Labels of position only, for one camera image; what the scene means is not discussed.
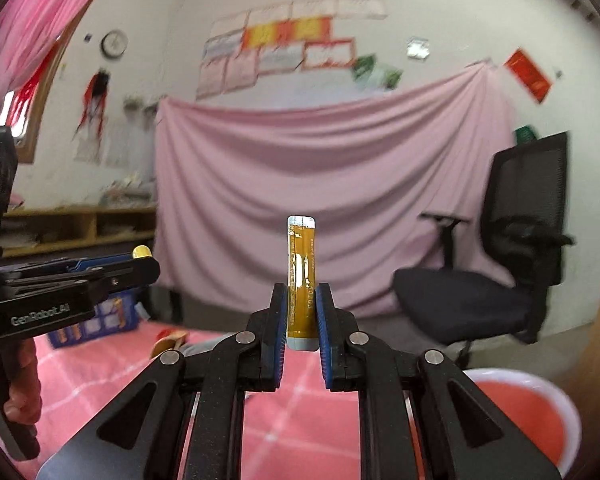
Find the wall clock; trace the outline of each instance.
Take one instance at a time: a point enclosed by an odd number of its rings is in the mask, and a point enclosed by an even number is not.
[[[100,42],[102,55],[110,60],[120,59],[129,44],[129,38],[121,30],[112,30]]]

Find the human hand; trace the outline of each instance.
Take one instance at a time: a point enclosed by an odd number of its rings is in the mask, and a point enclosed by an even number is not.
[[[18,351],[22,368],[9,388],[9,400],[4,403],[4,413],[11,422],[29,426],[40,420],[42,399],[38,380],[38,358],[33,339],[22,342]]]

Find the white bowl rim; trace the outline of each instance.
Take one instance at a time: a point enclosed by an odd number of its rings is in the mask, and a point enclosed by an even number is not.
[[[558,462],[558,470],[562,478],[564,478],[576,459],[582,438],[580,415],[569,396],[552,382],[520,370],[510,370],[508,368],[472,368],[471,370],[465,370],[464,373],[473,382],[489,380],[534,390],[554,407],[564,424],[566,442],[562,450],[562,456]]]

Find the paper poster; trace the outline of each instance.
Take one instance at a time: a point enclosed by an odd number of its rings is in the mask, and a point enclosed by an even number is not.
[[[98,104],[91,102],[87,121],[83,128],[78,127],[72,140],[78,140],[75,147],[74,160],[87,162],[89,164],[100,163],[101,138],[99,133],[100,121],[98,120]]]
[[[384,0],[338,0],[336,5],[338,18],[386,18]]]
[[[231,16],[223,16],[222,18],[218,18],[214,21],[214,24],[211,26],[211,34],[209,34],[210,38],[215,38],[216,36],[224,36],[229,32],[235,32],[236,30],[242,30],[247,25],[247,16],[248,12],[240,12],[238,14],[233,14]]]
[[[202,63],[198,79],[198,92],[196,93],[197,99],[222,93],[226,64],[226,57],[218,57]]]
[[[328,41],[331,39],[331,18],[301,18],[289,22],[289,41]]]
[[[116,120],[107,123],[100,155],[104,166],[121,170],[128,169],[130,128],[128,121]]]
[[[351,67],[353,80],[368,89],[395,90],[402,78],[403,70],[387,63],[378,62],[376,54],[360,56]]]
[[[336,13],[336,0],[298,0],[291,3],[291,18],[333,17]]]
[[[243,50],[231,56],[224,74],[224,91],[250,88],[258,80],[258,51]]]
[[[280,46],[264,46],[260,49],[258,74],[280,74],[294,72],[304,59],[304,43]]]
[[[355,40],[307,42],[304,44],[303,70],[350,68],[356,59]]]
[[[259,9],[251,9],[247,19],[247,27],[265,25],[272,22],[286,22],[291,17],[291,4],[274,4]]]
[[[541,103],[551,89],[551,82],[540,72],[524,50],[519,48],[505,63],[519,81]]]
[[[203,60],[214,59],[216,57],[226,57],[236,54],[242,46],[242,35],[244,32],[239,30],[232,34],[225,34],[208,40],[205,43],[205,51],[202,55]]]
[[[244,31],[242,48],[249,50],[261,46],[276,46],[286,43],[288,38],[288,22],[264,23]]]

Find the mesh chair backrest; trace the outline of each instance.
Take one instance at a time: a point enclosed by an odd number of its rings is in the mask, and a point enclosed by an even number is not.
[[[484,251],[519,284],[532,285],[535,251],[500,234],[502,219],[522,217],[563,232],[567,187],[566,132],[496,153],[480,218]],[[562,250],[555,250],[553,285],[562,281]]]

